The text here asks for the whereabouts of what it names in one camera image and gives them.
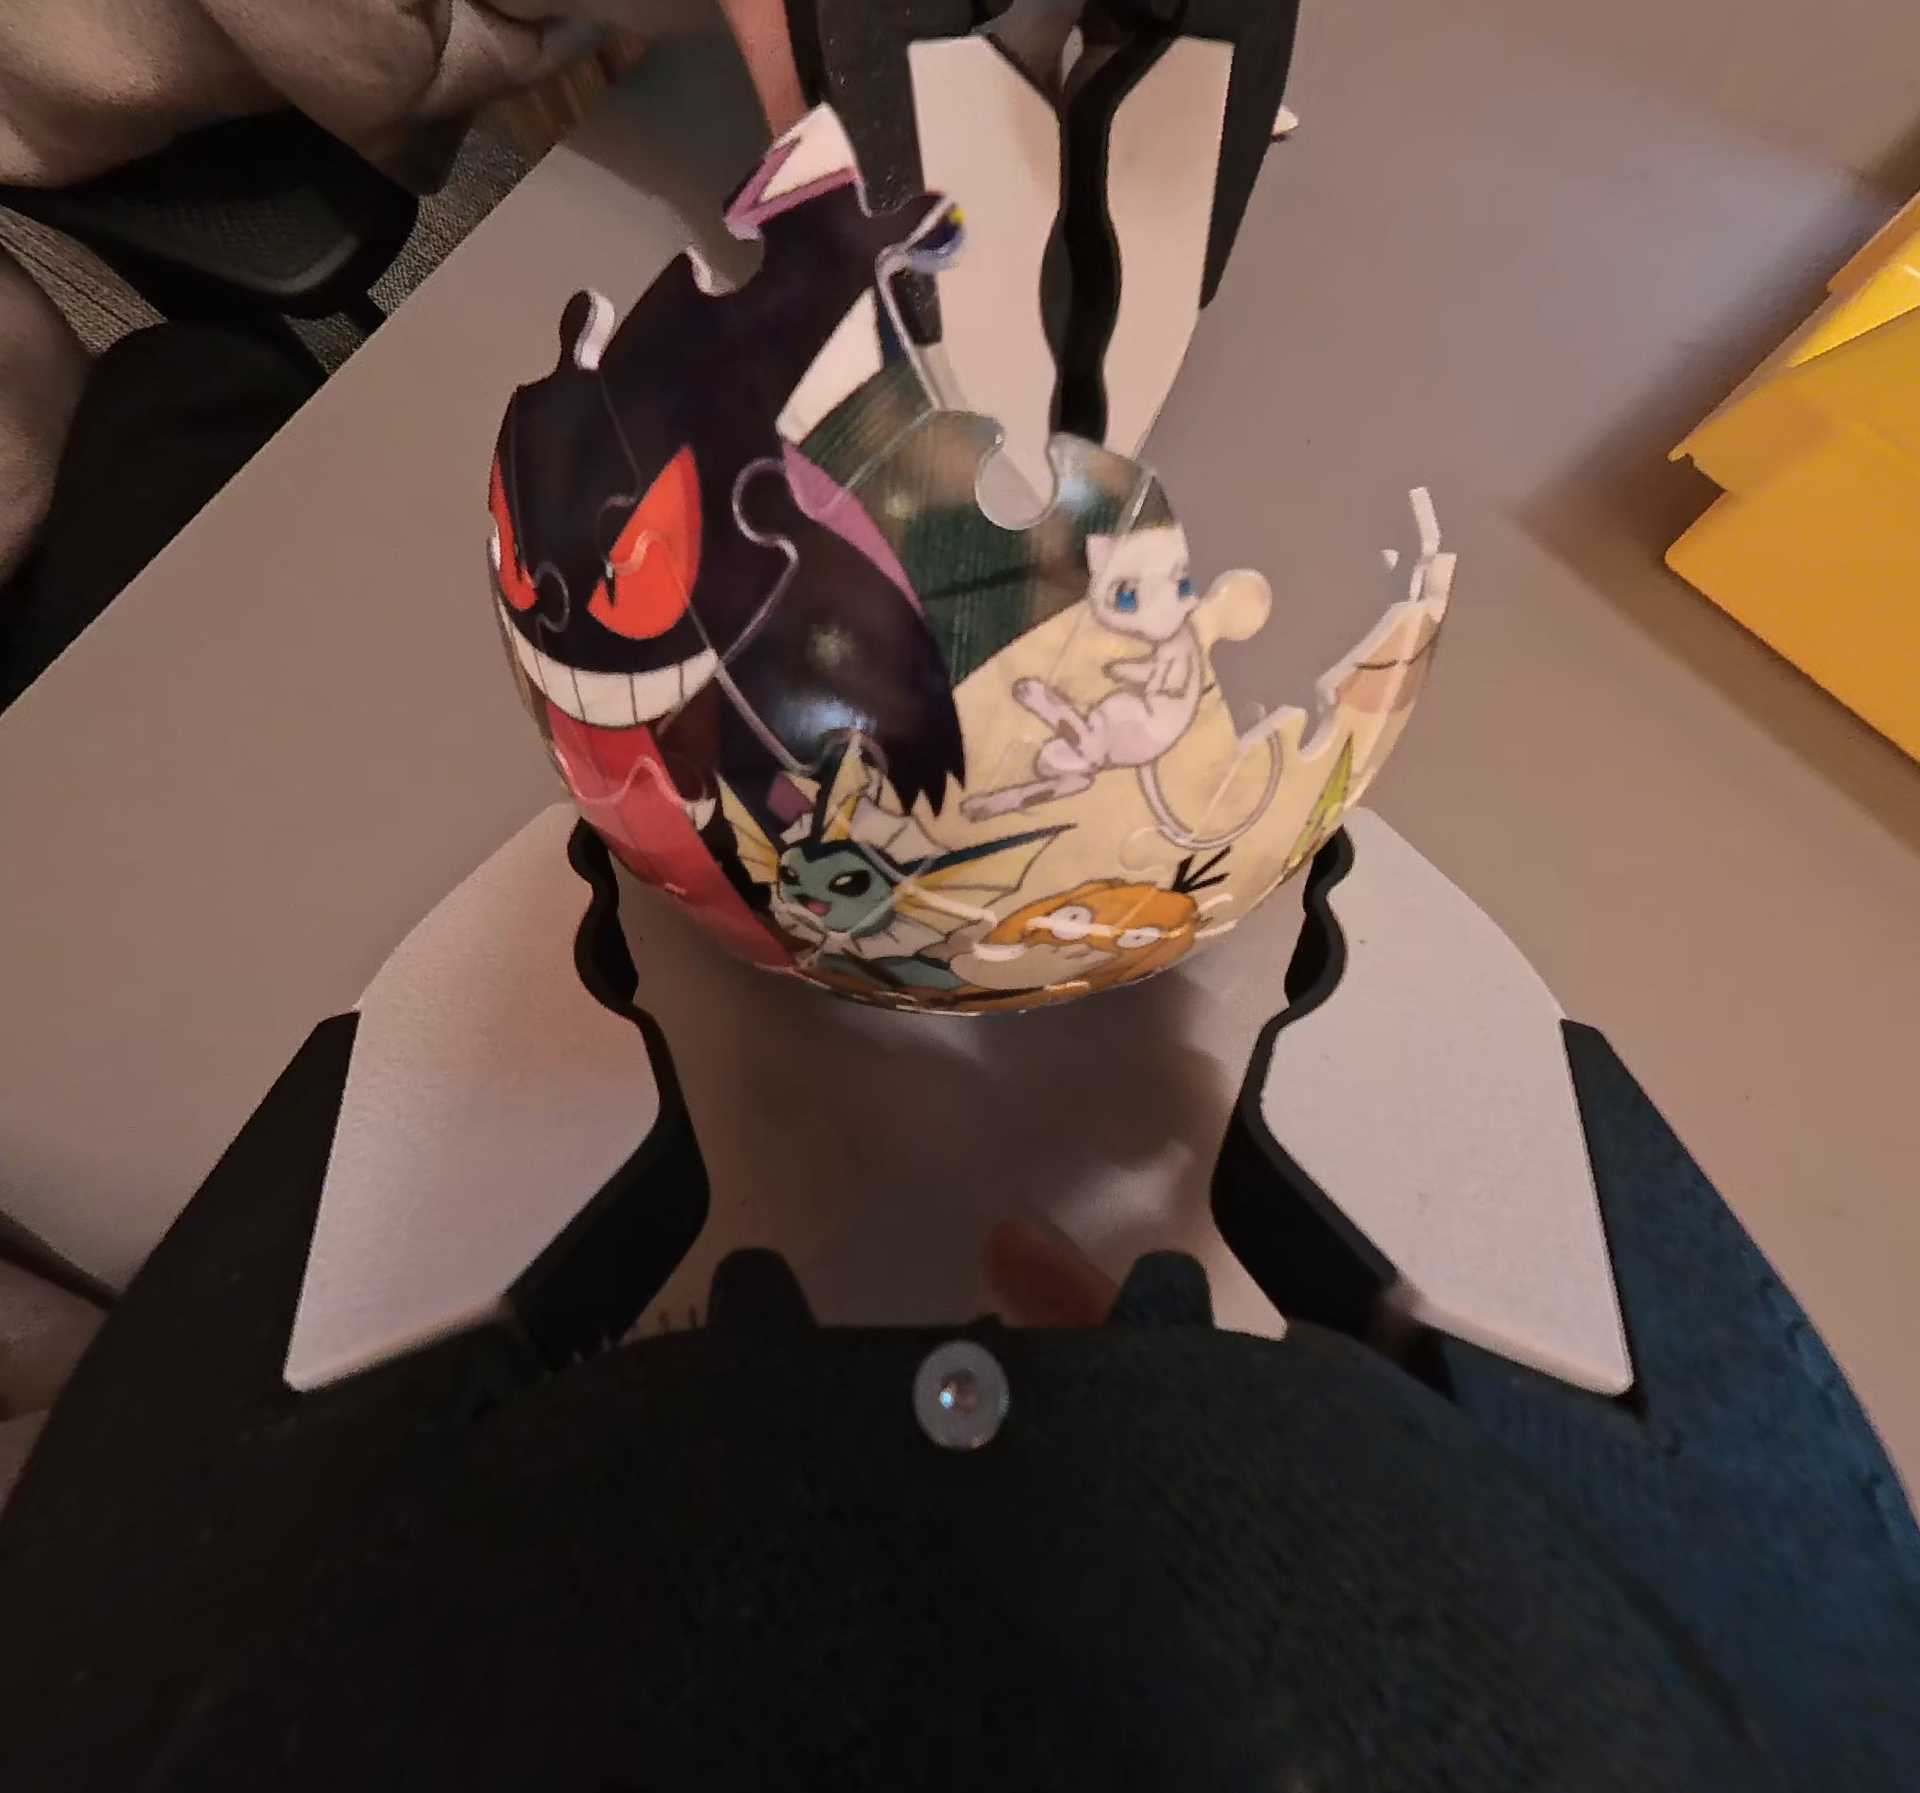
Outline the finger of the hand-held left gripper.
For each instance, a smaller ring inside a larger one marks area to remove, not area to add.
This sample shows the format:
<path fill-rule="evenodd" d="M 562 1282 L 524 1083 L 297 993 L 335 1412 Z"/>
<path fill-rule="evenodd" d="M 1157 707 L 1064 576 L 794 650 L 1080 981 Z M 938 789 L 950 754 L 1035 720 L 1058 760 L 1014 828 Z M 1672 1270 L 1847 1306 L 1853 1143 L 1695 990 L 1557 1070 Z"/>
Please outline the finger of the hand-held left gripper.
<path fill-rule="evenodd" d="M 1228 41 L 1140 37 L 1069 102 L 1069 430 L 1134 455 L 1201 312 Z"/>
<path fill-rule="evenodd" d="M 925 186 L 955 204 L 962 245 L 937 275 L 957 400 L 994 419 L 1002 455 L 1047 474 L 1058 365 L 1042 257 L 1062 208 L 1062 87 L 1077 28 L 975 28 L 908 47 Z"/>

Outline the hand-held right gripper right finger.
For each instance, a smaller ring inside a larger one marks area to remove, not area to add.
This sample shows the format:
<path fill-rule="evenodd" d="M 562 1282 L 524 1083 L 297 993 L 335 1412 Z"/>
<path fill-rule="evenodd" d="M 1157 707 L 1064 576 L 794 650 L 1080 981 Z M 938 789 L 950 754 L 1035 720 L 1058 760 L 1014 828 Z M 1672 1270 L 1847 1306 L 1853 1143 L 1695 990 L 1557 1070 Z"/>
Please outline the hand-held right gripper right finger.
<path fill-rule="evenodd" d="M 1463 1341 L 1596 1395 L 1633 1386 L 1564 1012 L 1369 810 L 1308 864 L 1210 1214 L 1285 1321 Z"/>

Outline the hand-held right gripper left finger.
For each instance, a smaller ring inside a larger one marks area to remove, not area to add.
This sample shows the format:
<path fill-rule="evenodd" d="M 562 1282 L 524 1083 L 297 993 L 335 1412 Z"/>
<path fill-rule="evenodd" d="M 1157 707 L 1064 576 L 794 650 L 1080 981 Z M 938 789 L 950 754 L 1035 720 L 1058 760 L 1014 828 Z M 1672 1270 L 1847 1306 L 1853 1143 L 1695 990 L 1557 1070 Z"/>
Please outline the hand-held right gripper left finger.
<path fill-rule="evenodd" d="M 552 805 L 419 920 L 355 1007 L 284 1380 L 314 1392 L 475 1326 L 562 1365 L 618 1341 L 709 1176 L 635 1005 L 606 847 Z"/>

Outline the colourful cartoon puzzle ball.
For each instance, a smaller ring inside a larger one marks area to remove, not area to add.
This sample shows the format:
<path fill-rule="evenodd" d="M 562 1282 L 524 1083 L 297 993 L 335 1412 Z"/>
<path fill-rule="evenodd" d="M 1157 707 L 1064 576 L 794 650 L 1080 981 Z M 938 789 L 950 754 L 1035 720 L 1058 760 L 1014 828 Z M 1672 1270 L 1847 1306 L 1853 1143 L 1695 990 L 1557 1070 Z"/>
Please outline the colourful cartoon puzzle ball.
<path fill-rule="evenodd" d="M 1237 725 L 1213 659 L 1252 569 L 1196 581 L 1162 479 L 1044 446 L 990 516 L 1002 428 L 937 379 L 902 293 L 947 195 L 876 211 L 829 107 L 620 315 L 576 293 L 491 449 L 497 622 L 581 821 L 772 974 L 990 1013 L 1148 981 L 1302 875 L 1427 679 L 1455 556 L 1427 491 L 1405 592 L 1312 707 Z"/>

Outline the person's right hand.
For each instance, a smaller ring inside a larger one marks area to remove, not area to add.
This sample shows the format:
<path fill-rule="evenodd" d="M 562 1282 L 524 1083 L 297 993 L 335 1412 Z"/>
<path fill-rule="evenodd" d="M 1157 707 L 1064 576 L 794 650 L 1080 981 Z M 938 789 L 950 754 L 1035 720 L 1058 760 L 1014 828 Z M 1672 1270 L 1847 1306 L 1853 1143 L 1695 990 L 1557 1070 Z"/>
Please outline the person's right hand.
<path fill-rule="evenodd" d="M 1120 1284 L 1085 1252 L 1030 1222 L 990 1227 L 981 1280 L 988 1310 L 1006 1326 L 1091 1330 L 1120 1296 Z"/>

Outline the brown wooden cabinet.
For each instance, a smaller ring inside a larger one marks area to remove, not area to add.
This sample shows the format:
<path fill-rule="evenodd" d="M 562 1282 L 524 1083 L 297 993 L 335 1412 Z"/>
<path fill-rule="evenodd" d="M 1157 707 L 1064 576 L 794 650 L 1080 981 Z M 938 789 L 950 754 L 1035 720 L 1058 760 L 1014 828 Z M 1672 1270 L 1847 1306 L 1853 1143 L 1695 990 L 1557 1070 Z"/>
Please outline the brown wooden cabinet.
<path fill-rule="evenodd" d="M 645 51 L 649 39 L 611 33 L 567 57 L 556 71 L 513 88 L 488 111 L 488 123 L 526 158 L 538 160 L 598 109 Z"/>

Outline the person's beige clothing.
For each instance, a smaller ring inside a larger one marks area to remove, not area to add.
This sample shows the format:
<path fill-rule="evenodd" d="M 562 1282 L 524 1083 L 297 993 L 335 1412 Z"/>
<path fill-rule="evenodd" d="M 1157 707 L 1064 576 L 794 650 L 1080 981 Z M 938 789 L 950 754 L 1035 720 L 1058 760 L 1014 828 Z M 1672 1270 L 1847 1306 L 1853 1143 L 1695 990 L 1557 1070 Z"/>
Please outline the person's beige clothing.
<path fill-rule="evenodd" d="M 69 186 L 185 132 L 295 107 L 423 190 L 475 113 L 595 34 L 709 13 L 710 0 L 1 0 L 1 178 Z"/>

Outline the yellow plastic bin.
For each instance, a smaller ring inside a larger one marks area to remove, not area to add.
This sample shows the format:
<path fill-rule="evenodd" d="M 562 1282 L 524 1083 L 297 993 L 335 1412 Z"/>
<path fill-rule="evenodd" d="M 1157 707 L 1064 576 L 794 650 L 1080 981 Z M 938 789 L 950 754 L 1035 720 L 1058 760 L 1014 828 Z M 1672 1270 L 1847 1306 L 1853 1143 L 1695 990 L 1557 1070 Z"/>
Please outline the yellow plastic bin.
<path fill-rule="evenodd" d="M 1672 459 L 1715 499 L 1668 569 L 1915 757 L 1915 200 Z"/>

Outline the dark rounded object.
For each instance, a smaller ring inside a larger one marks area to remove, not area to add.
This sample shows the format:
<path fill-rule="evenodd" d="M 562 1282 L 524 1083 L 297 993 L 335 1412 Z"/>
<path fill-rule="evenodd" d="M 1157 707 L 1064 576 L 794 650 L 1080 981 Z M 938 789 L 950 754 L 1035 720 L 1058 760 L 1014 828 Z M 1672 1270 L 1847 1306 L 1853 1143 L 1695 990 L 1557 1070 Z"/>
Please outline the dark rounded object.
<path fill-rule="evenodd" d="M 3 569 L 10 707 L 320 390 L 284 331 L 166 319 L 89 368 L 22 562 Z"/>

